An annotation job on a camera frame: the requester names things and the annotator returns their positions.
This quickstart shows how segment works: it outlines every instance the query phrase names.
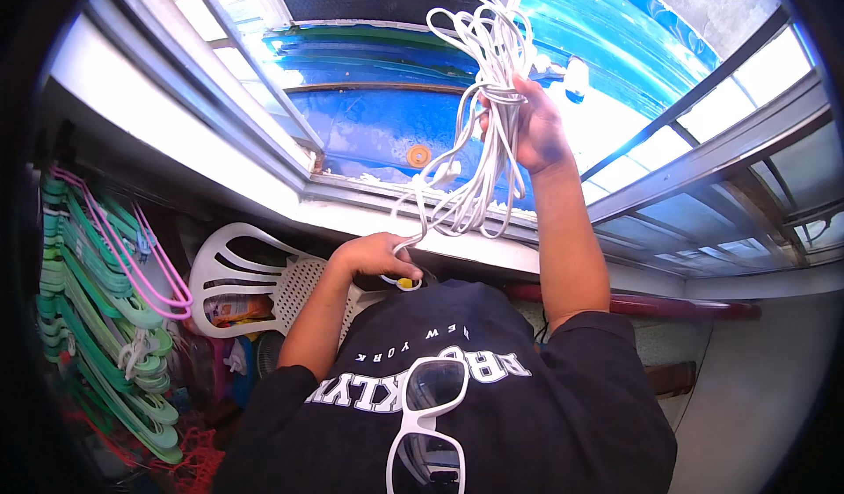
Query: white sunglasses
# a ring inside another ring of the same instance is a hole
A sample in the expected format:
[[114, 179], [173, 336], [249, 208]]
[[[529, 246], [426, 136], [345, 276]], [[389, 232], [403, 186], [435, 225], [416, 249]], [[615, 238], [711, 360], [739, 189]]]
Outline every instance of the white sunglasses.
[[469, 365], [462, 359], [425, 356], [408, 369], [402, 383], [402, 427], [386, 459], [387, 494], [463, 494], [463, 448], [437, 432], [437, 417], [463, 401], [468, 385]]

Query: hand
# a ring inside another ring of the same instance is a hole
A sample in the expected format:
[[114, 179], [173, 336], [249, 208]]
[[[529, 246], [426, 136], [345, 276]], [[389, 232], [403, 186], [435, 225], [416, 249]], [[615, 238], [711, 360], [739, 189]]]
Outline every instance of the hand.
[[421, 280], [422, 271], [410, 262], [410, 254], [403, 248], [398, 255], [393, 249], [406, 237], [389, 232], [379, 232], [358, 237], [340, 245], [328, 260], [330, 265], [339, 265], [354, 275], [398, 275], [411, 280]]
[[[571, 160], [574, 156], [565, 140], [560, 109], [545, 94], [542, 86], [533, 80], [523, 80], [513, 77], [513, 87], [521, 93], [527, 103], [519, 109], [519, 146], [516, 150], [516, 160], [530, 174], [534, 176], [548, 167]], [[480, 103], [485, 108], [490, 107], [490, 100], [481, 95]], [[489, 126], [489, 114], [484, 113], [480, 118], [482, 139]]]

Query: sunglasses lens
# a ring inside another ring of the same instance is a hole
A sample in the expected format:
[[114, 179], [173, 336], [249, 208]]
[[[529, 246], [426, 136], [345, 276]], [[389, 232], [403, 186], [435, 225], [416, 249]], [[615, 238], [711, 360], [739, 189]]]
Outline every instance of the sunglasses lens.
[[437, 436], [409, 433], [393, 461], [393, 490], [457, 494], [461, 473], [454, 445]]
[[459, 361], [431, 361], [407, 376], [407, 407], [427, 410], [455, 400], [463, 387], [466, 367]]

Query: white cable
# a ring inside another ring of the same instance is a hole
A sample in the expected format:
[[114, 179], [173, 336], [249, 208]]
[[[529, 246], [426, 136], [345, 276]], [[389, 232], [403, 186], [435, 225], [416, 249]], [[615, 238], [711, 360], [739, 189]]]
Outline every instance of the white cable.
[[[428, 11], [426, 21], [431, 32], [474, 58], [480, 70], [475, 76], [475, 83], [463, 93], [460, 99], [453, 148], [428, 163], [419, 173], [414, 191], [403, 195], [393, 206], [391, 216], [396, 217], [399, 207], [411, 196], [416, 196], [419, 221], [422, 224], [421, 232], [396, 246], [393, 250], [394, 254], [404, 247], [422, 241], [429, 228], [446, 236], [459, 236], [479, 229], [485, 237], [495, 239], [504, 233], [510, 223], [513, 198], [524, 199], [525, 197], [522, 173], [519, 172], [516, 164], [518, 114], [525, 99], [513, 88], [513, 76], [527, 78], [530, 73], [536, 54], [533, 47], [533, 32], [530, 20], [521, 11], [507, 9], [500, 0], [480, 0], [480, 2], [481, 5], [475, 9], [474, 14], [466, 11], [452, 14], [440, 7]], [[493, 17], [481, 17], [485, 11], [488, 11], [487, 15], [491, 13]], [[451, 19], [460, 40], [442, 33], [433, 26], [431, 18], [438, 13], [445, 14]], [[524, 25], [524, 36], [514, 22], [517, 17]], [[490, 99], [490, 117], [478, 169], [468, 183], [446, 195], [434, 207], [430, 222], [428, 222], [423, 193], [438, 183], [451, 181], [456, 175], [454, 167], [459, 166], [460, 163], [455, 162], [454, 158], [471, 139], [473, 127], [480, 118], [481, 112], [476, 111], [479, 92]], [[466, 101], [469, 101], [469, 121], [464, 126], [463, 111]], [[435, 170], [436, 176], [427, 182], [428, 176]], [[495, 183], [502, 172], [507, 178], [507, 213], [501, 228], [491, 233], [484, 225], [486, 211], [493, 202]], [[449, 217], [452, 218], [451, 223], [446, 222]], [[417, 289], [419, 285], [403, 290], [411, 291]]]

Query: person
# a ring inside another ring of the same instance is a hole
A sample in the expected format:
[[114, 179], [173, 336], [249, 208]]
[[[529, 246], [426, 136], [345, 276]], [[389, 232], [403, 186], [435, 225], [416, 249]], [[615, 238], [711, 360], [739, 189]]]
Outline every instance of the person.
[[[532, 327], [501, 292], [449, 280], [364, 310], [338, 351], [354, 275], [422, 277], [406, 250], [393, 255], [402, 237], [353, 239], [328, 260], [284, 341], [279, 368], [252, 391], [215, 492], [458, 492], [459, 475], [466, 492], [668, 490], [676, 441], [631, 324], [608, 312], [607, 268], [559, 109], [538, 83], [514, 80], [527, 99], [517, 160], [536, 200], [551, 331], [543, 350], [534, 350]], [[483, 130], [487, 123], [484, 116]], [[464, 465], [443, 449], [454, 450], [450, 443], [428, 441], [393, 456], [388, 486], [387, 461], [408, 415], [402, 383], [426, 356], [467, 362], [465, 395], [434, 428], [459, 443]], [[421, 473], [420, 455], [428, 467]]]

